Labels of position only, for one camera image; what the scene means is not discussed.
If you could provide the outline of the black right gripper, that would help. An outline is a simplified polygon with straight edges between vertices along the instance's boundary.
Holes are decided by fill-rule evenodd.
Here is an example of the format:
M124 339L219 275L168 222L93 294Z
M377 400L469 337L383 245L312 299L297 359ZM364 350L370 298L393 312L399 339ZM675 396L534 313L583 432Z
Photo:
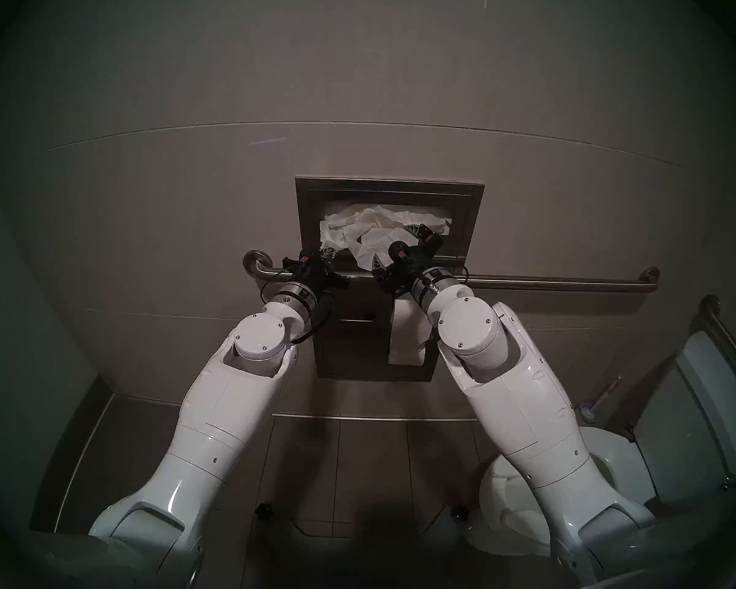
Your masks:
M405 230L412 234L418 241L419 247L442 247L443 239L440 234L430 229L425 224L405 225ZM416 283L422 291L431 286L431 277L425 276L425 271L432 268L432 260L413 260L411 263L401 261L393 262L385 266L379 255L374 254L371 260L371 274L381 283L381 290L392 296L401 297L406 293L413 293Z

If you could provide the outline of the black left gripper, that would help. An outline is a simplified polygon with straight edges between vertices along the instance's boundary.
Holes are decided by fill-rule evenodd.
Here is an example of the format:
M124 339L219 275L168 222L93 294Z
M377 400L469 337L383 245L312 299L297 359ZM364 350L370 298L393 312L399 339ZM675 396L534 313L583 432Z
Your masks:
M308 264L308 287L312 291L342 290L349 286L347 277L334 272L328 264L333 264L339 253L339 243L329 241L327 246L319 244L319 260Z

